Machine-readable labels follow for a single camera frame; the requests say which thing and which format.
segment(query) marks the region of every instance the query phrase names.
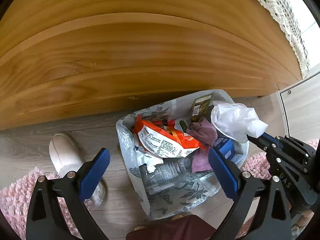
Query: wooden table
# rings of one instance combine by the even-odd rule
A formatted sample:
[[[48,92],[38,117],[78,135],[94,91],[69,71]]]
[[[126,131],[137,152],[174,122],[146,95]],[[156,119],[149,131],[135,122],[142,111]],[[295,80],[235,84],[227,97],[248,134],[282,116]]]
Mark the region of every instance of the wooden table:
[[[301,79],[257,0],[14,0],[0,21],[0,129]]]

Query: cabinet door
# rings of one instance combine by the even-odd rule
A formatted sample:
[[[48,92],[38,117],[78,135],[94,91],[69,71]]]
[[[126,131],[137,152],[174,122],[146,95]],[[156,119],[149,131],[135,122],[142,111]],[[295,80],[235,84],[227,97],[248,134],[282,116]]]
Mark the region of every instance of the cabinet door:
[[[289,135],[307,142],[320,137],[320,73],[280,93]]]

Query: blue gripper pad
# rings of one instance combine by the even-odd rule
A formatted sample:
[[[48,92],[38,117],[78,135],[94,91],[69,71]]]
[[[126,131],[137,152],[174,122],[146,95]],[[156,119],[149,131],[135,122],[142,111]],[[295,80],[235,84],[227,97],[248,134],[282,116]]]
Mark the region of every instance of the blue gripper pad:
[[[262,137],[262,138],[265,137],[265,138],[273,141],[275,144],[278,144],[278,145],[279,145],[279,141],[278,141],[276,138],[273,138],[271,135],[269,135],[269,134],[267,134],[267,133],[265,133],[265,132],[261,135],[261,137]]]
[[[214,148],[210,149],[208,158],[224,193],[235,202],[238,199],[238,184],[235,177]]]
[[[93,165],[86,176],[80,182],[78,197],[83,202],[91,198],[100,179],[110,164],[110,153],[107,149],[101,149],[97,156],[92,160]]]

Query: wooden floor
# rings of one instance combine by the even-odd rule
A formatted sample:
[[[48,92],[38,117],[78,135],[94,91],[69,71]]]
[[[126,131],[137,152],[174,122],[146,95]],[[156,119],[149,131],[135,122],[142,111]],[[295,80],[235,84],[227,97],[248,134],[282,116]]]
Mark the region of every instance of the wooden floor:
[[[236,102],[253,106],[261,120],[269,124],[271,135],[284,135],[284,127],[276,95],[263,98],[235,98]],[[118,153],[118,136],[115,124],[126,112],[97,114],[61,121],[35,124],[0,131],[0,188],[8,187],[33,170],[35,166],[45,172],[54,172],[48,153],[48,145],[54,133],[68,133],[79,146],[86,160],[91,160],[105,147],[110,151],[111,162],[103,179],[107,184],[107,196],[101,206],[92,212],[97,224],[109,239],[124,240],[135,226],[155,223],[143,212],[138,198],[131,188],[125,166]],[[249,156],[260,152],[250,145]],[[232,200],[222,190],[203,204],[191,210],[214,227],[218,227]]]

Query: white lace doily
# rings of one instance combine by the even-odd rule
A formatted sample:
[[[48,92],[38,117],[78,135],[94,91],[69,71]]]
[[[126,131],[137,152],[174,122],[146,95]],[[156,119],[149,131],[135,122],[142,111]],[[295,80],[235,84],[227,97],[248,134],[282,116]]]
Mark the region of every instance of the white lace doily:
[[[278,22],[281,30],[285,33],[294,53],[300,63],[302,78],[305,78],[309,69],[310,62],[308,52],[301,38],[299,24],[294,18],[292,8],[288,0],[258,0],[266,8],[272,17]]]

